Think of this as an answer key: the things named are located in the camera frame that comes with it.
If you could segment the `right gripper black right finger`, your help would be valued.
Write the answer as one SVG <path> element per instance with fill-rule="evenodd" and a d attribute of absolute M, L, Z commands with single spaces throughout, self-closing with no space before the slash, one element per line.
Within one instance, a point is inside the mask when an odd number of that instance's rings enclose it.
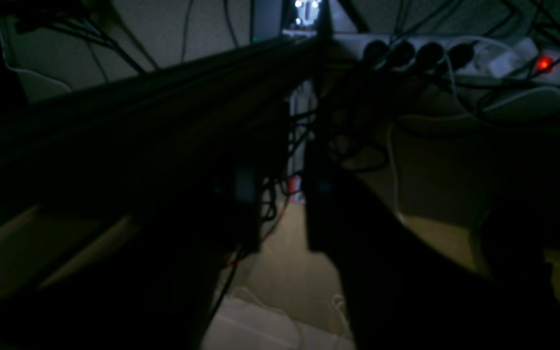
<path fill-rule="evenodd" d="M 358 350 L 560 350 L 560 302 L 527 204 L 489 211 L 476 235 L 490 277 L 449 260 L 318 141 L 305 147 L 309 246 L 340 276 Z"/>

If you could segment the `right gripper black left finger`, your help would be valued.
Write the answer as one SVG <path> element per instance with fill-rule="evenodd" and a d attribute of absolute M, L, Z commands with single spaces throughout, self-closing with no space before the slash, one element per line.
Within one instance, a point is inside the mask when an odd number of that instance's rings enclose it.
<path fill-rule="evenodd" d="M 197 350 L 225 256 L 258 247 L 262 184 L 219 168 L 106 257 L 51 266 L 0 302 L 0 350 Z"/>

